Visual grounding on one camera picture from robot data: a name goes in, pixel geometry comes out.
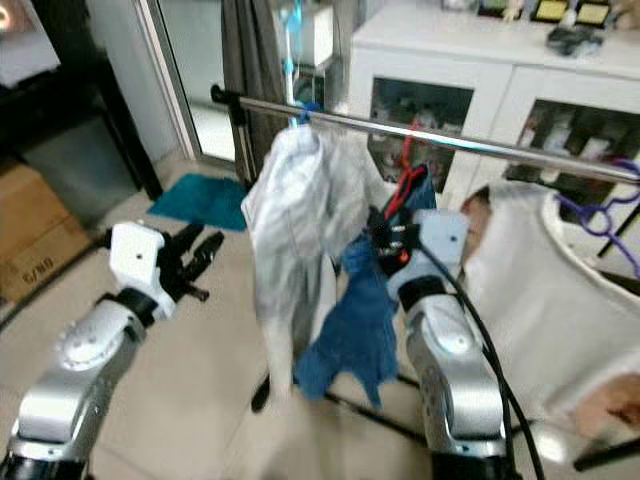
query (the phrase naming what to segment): purple hanger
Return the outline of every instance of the purple hanger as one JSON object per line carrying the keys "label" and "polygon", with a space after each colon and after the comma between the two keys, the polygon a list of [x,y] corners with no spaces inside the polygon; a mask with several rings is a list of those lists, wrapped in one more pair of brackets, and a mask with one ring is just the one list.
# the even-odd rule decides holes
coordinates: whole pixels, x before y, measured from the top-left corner
{"label": "purple hanger", "polygon": [[[640,181],[640,167],[638,167],[638,165],[627,160],[615,160],[613,163],[619,167],[626,168],[628,170],[635,172],[636,175],[638,176],[638,181]],[[593,235],[594,237],[607,237],[611,241],[611,243],[613,243],[616,247],[618,247],[618,249],[622,252],[622,254],[625,257],[627,257],[627,260],[631,262],[631,265],[633,265],[633,273],[635,274],[636,278],[640,279],[640,260],[636,255],[633,254],[633,252],[631,252],[631,250],[629,250],[629,248],[615,234],[615,225],[613,223],[613,217],[611,216],[611,213],[609,213],[609,210],[614,205],[628,204],[628,203],[634,203],[639,201],[640,186],[638,190],[630,197],[627,197],[627,198],[614,197],[611,200],[609,200],[605,205],[582,206],[582,205],[578,205],[577,203],[573,202],[572,200],[566,197],[563,197],[560,194],[557,194],[556,198],[560,201],[561,204],[563,204],[565,207],[572,210],[576,215],[578,215],[578,218],[580,219],[580,225],[582,225],[582,228],[589,235]],[[596,213],[602,214],[602,218],[604,218],[605,220],[605,225],[604,225],[604,228],[602,229],[596,229],[589,226],[589,220]]]}

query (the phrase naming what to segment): robotic hand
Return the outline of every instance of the robotic hand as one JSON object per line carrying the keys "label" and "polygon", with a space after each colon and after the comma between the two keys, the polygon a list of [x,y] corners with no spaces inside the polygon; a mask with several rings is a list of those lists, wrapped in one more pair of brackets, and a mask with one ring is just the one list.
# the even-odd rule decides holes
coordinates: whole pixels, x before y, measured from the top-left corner
{"label": "robotic hand", "polygon": [[171,237],[122,223],[107,233],[109,265],[121,290],[103,296],[61,335],[51,365],[20,405],[0,479],[82,478],[115,386],[146,330],[170,318],[184,295],[209,296],[191,282],[211,264],[224,235],[204,240],[186,266],[181,260],[202,230],[190,225]]}
{"label": "robotic hand", "polygon": [[406,312],[407,352],[419,377],[424,429],[435,480],[520,478],[507,458],[503,399],[483,357],[482,338],[427,246],[449,271],[460,267],[466,217],[418,210],[413,223],[373,229],[389,295]]}

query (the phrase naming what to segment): blue cloth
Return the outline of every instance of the blue cloth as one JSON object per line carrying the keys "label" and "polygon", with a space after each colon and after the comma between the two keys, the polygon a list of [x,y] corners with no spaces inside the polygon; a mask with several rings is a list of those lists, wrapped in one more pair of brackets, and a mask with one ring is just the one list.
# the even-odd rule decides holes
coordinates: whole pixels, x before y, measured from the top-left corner
{"label": "blue cloth", "polygon": [[[409,213],[435,208],[431,178],[426,175],[411,193]],[[347,290],[327,316],[318,339],[298,358],[294,377],[310,399],[322,398],[339,372],[353,374],[375,408],[380,384],[398,372],[393,316],[398,308],[387,294],[387,279],[378,267],[370,237],[360,235],[342,254],[349,275]]]}
{"label": "blue cloth", "polygon": [[244,188],[229,178],[189,173],[163,193],[149,213],[241,232],[247,228],[240,210],[245,195]]}

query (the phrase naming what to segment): floor mat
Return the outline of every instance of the floor mat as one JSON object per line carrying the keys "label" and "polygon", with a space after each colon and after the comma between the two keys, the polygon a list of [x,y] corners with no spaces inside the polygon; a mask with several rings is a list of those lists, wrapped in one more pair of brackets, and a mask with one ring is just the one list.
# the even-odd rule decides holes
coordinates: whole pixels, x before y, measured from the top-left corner
{"label": "floor mat", "polygon": [[245,195],[229,178],[189,173],[162,194],[149,213],[241,232],[247,228],[240,210]]}

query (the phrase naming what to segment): gray curtain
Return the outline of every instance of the gray curtain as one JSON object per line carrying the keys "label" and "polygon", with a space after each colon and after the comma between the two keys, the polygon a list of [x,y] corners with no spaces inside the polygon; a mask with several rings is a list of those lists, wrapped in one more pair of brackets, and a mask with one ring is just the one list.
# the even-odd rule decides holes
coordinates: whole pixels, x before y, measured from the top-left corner
{"label": "gray curtain", "polygon": [[[225,89],[250,97],[284,103],[284,79],[275,29],[267,0],[223,0],[222,59]],[[285,119],[248,114],[248,130],[255,171],[260,172],[264,156],[275,135],[287,126]],[[236,172],[247,180],[240,138],[233,129]]]}

